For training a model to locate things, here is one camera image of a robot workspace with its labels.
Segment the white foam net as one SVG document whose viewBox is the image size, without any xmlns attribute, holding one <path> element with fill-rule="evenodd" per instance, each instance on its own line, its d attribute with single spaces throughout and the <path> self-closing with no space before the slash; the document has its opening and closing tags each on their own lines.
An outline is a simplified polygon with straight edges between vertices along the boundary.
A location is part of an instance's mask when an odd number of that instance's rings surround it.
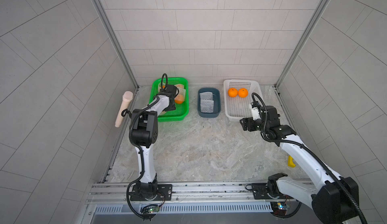
<svg viewBox="0 0 387 224">
<path fill-rule="evenodd" d="M 200 93 L 200 100 L 201 101 L 213 101 L 213 93 L 212 92 L 201 92 Z"/>
<path fill-rule="evenodd" d="M 202 113 L 213 113 L 214 112 L 214 101 L 201 101 L 200 111 Z"/>
</svg>

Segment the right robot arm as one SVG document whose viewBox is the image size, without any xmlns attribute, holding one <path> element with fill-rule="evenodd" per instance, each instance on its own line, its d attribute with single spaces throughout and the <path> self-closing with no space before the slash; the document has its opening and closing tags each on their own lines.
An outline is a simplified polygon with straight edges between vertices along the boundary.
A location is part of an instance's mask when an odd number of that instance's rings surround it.
<svg viewBox="0 0 387 224">
<path fill-rule="evenodd" d="M 268 178 L 268 196 L 290 196 L 311 208 L 324 224 L 340 224 L 354 217 L 367 223 L 359 205 L 359 187 L 353 178 L 345 178 L 326 165 L 294 129 L 280 123 L 276 108 L 267 106 L 257 93 L 252 93 L 252 100 L 252 116 L 239 121 L 243 130 L 260 131 L 264 141 L 274 143 L 293 157 L 314 184 L 309 187 L 284 173 L 274 174 Z"/>
</svg>

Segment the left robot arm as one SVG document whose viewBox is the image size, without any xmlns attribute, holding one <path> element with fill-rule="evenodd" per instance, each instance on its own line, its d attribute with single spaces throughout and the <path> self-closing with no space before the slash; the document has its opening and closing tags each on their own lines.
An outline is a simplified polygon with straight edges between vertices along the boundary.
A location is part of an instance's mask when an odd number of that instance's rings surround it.
<svg viewBox="0 0 387 224">
<path fill-rule="evenodd" d="M 167 74 L 161 78 L 161 89 L 153 101 L 142 109 L 132 112 L 129 130 L 130 143 L 137 149 L 140 175 L 132 183 L 131 194 L 153 200 L 157 196 L 157 174 L 153 162 L 153 146 L 158 137 L 158 116 L 176 109 L 175 97 L 179 90 L 168 83 Z"/>
</svg>

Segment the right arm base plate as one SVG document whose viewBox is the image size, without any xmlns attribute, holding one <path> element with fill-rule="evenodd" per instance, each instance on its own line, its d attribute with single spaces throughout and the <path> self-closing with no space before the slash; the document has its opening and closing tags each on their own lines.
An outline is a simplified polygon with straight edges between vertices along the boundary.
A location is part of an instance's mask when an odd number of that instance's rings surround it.
<svg viewBox="0 0 387 224">
<path fill-rule="evenodd" d="M 266 201 L 285 201 L 285 199 L 294 200 L 294 198 L 288 195 L 283 195 L 283 194 L 271 195 L 268 192 L 266 183 L 247 184 L 245 186 L 245 189 L 253 193 L 255 200 L 266 200 Z"/>
</svg>

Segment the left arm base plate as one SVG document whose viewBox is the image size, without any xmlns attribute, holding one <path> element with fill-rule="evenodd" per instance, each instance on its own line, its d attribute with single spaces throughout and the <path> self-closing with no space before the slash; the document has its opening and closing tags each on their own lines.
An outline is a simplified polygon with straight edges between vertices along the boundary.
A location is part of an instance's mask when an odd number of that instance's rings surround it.
<svg viewBox="0 0 387 224">
<path fill-rule="evenodd" d="M 136 184 L 132 191 L 129 192 L 130 201 L 170 201 L 171 195 L 171 184 L 160 184 L 157 186 L 157 190 L 152 185 L 145 187 Z"/>
</svg>

